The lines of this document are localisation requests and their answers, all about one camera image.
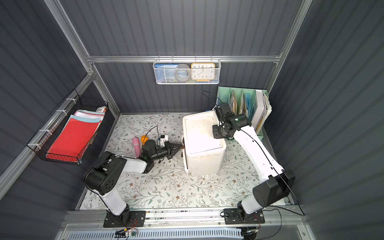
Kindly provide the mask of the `pink toy microphone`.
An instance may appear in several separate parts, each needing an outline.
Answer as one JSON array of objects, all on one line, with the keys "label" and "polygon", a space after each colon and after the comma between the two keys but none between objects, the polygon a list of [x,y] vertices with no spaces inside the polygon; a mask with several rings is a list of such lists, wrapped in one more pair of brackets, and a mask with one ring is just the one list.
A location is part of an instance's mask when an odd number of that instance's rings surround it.
[{"label": "pink toy microphone", "polygon": [[141,155],[141,142],[140,140],[137,138],[137,137],[133,137],[132,139],[132,145],[133,145],[133,148],[134,148],[134,151],[135,151],[135,156],[136,158],[138,159]]}]

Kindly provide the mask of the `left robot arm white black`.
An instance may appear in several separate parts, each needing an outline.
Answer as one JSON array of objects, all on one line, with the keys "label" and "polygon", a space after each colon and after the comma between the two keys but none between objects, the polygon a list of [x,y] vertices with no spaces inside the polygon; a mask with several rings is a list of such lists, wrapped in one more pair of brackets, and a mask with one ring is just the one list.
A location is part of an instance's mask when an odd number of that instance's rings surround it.
[{"label": "left robot arm white black", "polygon": [[170,160],[183,148],[183,144],[166,141],[164,146],[160,146],[154,140],[147,140],[138,158],[104,152],[99,157],[99,163],[85,174],[86,188],[100,197],[110,216],[122,224],[127,224],[130,219],[130,208],[117,188],[121,174],[125,172],[147,174],[155,166],[155,161],[160,162],[164,158]]}]

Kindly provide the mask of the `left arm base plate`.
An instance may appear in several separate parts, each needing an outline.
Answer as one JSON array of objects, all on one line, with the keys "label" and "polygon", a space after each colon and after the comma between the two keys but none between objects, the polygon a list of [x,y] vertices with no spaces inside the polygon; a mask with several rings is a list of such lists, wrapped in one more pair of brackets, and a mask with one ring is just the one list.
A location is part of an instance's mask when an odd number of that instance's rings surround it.
[{"label": "left arm base plate", "polygon": [[118,227],[143,227],[146,219],[145,211],[125,211],[119,216],[115,216],[109,210],[104,219],[104,228]]}]

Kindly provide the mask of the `white plastic drawer cabinet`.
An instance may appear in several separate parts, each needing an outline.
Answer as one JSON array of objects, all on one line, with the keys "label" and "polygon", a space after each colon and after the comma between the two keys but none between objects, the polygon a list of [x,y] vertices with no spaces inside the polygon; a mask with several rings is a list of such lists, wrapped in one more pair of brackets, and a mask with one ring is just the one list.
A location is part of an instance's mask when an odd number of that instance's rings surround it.
[{"label": "white plastic drawer cabinet", "polygon": [[214,138],[213,126],[218,123],[212,110],[183,117],[183,160],[191,177],[220,172],[227,145],[224,139]]}]

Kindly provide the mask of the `orange toy microphone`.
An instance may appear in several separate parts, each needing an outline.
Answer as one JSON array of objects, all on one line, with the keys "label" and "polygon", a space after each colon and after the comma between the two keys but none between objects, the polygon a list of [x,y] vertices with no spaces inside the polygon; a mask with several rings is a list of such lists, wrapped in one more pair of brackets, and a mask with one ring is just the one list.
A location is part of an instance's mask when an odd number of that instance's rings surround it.
[{"label": "orange toy microphone", "polygon": [[147,135],[142,135],[141,136],[141,143],[142,143],[142,145],[144,145],[146,143],[146,141],[148,141]]}]

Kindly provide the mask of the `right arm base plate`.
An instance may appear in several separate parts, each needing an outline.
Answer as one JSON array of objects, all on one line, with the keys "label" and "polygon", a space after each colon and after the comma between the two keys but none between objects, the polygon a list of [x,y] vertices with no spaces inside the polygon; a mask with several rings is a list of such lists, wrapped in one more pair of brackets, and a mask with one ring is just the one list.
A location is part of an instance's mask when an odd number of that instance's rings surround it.
[{"label": "right arm base plate", "polygon": [[235,209],[235,208],[229,208],[224,209],[220,216],[224,218],[226,225],[238,225],[238,224],[264,224],[265,218],[263,215],[263,212],[254,212],[250,215],[246,214],[245,212]]}]

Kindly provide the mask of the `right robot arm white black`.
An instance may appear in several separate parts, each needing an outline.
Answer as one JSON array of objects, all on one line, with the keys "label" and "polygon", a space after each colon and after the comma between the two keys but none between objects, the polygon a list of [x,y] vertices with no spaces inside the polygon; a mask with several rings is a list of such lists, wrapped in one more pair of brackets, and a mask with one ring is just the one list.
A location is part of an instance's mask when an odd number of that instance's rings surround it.
[{"label": "right robot arm white black", "polygon": [[215,139],[234,139],[246,152],[258,173],[260,184],[238,203],[238,215],[246,216],[287,197],[296,179],[268,152],[245,114],[235,115],[228,104],[214,107],[219,123],[212,126]]}]

